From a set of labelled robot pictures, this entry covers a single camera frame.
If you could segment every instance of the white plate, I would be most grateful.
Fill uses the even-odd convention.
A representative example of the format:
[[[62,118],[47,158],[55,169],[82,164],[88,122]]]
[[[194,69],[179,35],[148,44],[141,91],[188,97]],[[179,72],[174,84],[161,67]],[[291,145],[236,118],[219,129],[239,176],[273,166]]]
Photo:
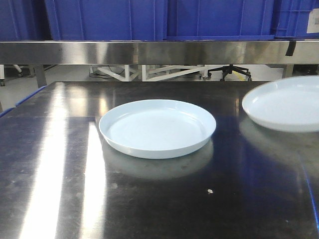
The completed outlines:
[[[319,77],[266,83],[244,97],[243,109],[261,126],[287,132],[319,131]]]
[[[174,158],[203,147],[216,128],[196,105],[173,100],[127,103],[108,111],[99,129],[114,149],[140,158]]]

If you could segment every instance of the metal table surface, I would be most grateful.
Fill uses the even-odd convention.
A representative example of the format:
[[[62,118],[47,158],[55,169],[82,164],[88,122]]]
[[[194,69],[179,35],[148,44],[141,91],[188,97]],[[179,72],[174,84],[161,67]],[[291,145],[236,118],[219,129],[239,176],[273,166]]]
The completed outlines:
[[[247,118],[241,100],[260,84],[51,84],[0,119],[0,238],[318,238],[319,135]],[[211,112],[211,141],[146,160],[102,140],[109,109],[158,98]]]

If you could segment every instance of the blue storage bin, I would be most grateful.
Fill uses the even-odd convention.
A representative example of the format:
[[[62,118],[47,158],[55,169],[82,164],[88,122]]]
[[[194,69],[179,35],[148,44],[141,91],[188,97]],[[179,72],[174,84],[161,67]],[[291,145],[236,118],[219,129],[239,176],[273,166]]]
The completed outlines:
[[[43,0],[0,0],[0,41],[50,38]]]
[[[267,40],[274,0],[168,0],[168,40]]]
[[[55,40],[163,40],[167,0],[46,0]]]
[[[307,33],[309,15],[315,8],[319,8],[319,0],[275,0],[272,33],[278,38],[318,38],[319,31]]]

